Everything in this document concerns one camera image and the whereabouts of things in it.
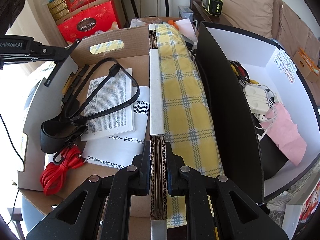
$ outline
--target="metal screw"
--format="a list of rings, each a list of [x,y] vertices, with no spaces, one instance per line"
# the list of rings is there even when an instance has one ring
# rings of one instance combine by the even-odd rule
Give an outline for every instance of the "metal screw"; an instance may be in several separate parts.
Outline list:
[[[180,170],[181,170],[182,172],[189,172],[189,171],[190,171],[190,167],[189,167],[189,166],[182,166],[182,167],[180,168]]]
[[[218,180],[221,182],[227,182],[228,181],[228,177],[226,175],[220,175],[218,177]]]
[[[90,182],[97,182],[99,180],[99,176],[98,175],[92,175],[89,177],[89,181]]]
[[[130,165],[127,167],[127,171],[135,171],[136,169],[137,169],[137,167],[134,165]]]

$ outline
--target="plaid pattern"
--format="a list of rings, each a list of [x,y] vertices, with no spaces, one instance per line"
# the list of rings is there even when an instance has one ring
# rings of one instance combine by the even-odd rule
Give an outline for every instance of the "plaid pattern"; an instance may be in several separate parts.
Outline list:
[[[101,43],[98,45],[91,46],[89,48],[89,51],[92,54],[99,54],[99,53],[106,52],[106,51],[122,49],[123,46],[124,46],[124,44],[121,40],[108,41],[108,42],[104,42],[104,43]]]
[[[201,80],[179,31],[156,25],[160,57],[164,128],[173,153],[201,174],[223,173],[213,123]],[[167,227],[186,224],[184,197],[167,198]]]

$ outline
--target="pink paper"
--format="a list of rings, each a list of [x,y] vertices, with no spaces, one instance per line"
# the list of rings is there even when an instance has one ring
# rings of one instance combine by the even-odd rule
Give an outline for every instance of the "pink paper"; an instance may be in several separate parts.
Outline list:
[[[274,141],[277,147],[294,164],[298,165],[307,149],[307,143],[298,133],[298,127],[292,122],[289,112],[282,103],[274,104],[278,114],[273,125],[268,129],[267,135]],[[266,118],[272,118],[273,111],[270,109]],[[266,129],[270,122],[261,122],[262,128]]]

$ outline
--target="barcode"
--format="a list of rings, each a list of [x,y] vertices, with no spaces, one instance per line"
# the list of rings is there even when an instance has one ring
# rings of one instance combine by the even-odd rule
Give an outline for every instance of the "barcode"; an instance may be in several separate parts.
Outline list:
[[[133,113],[134,114],[145,114],[145,115],[148,115],[149,106],[133,105]]]

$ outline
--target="red lanyard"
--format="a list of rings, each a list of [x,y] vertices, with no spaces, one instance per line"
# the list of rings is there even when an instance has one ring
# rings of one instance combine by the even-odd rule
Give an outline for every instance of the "red lanyard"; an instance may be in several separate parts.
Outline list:
[[[79,168],[84,164],[84,158],[81,157],[81,151],[76,145],[66,147],[61,151],[61,157],[64,158],[60,165],[49,163],[40,177],[40,183],[44,188],[45,195],[56,194],[63,186],[66,180],[66,174],[69,169]]]

